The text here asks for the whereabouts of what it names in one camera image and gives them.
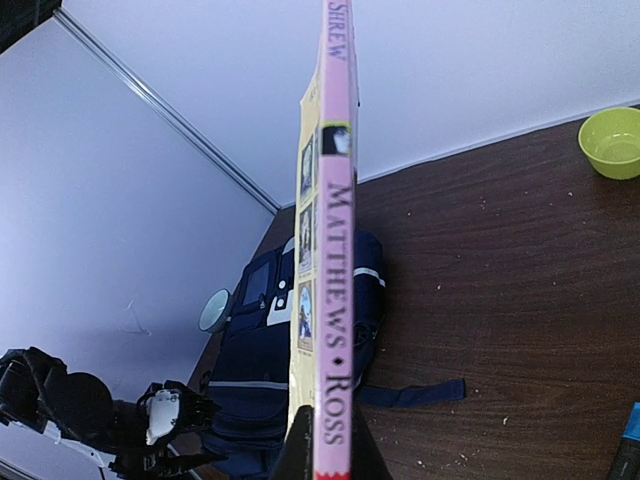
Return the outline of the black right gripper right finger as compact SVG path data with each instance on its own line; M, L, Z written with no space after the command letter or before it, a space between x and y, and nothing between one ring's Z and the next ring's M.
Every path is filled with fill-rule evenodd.
M354 480L392 479L360 408L361 405L390 408L391 394L390 389L363 386L360 379L353 381L351 478Z

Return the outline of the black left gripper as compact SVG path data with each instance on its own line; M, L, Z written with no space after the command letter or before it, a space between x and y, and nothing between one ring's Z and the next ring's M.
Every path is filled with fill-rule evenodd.
M145 402L167 389L178 397L178 414L172 431L155 445L146 444L148 416ZM109 468L121 479L174 479L200 466L228 459L203 450L175 455L174 438L207 430L222 407L206 395L178 381L151 384L134 403L115 400L98 377L75 372L64 377L64 423L85 445L112 454Z

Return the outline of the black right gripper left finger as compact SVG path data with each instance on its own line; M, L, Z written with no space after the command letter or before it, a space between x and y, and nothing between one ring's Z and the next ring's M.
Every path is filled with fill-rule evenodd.
M313 478L314 408L301 406L294 417L271 480L311 480Z

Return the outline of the navy blue student backpack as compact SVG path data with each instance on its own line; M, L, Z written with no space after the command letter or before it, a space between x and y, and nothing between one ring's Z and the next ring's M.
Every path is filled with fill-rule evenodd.
M355 240L356 399L383 408L416 408L461 400L465 382L388 389L360 386L374 357L385 314L386 265L381 242L358 230ZM203 449L226 457L229 479L269 479L285 441L290 320L294 306L294 238L252 260L242 273L206 396L221 406L200 434Z

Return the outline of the yellow pink spine paperback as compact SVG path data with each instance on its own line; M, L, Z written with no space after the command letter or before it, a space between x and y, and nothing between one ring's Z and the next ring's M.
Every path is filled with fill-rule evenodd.
M352 4L324 1L300 101L289 425L314 408L313 478L351 476L357 69Z

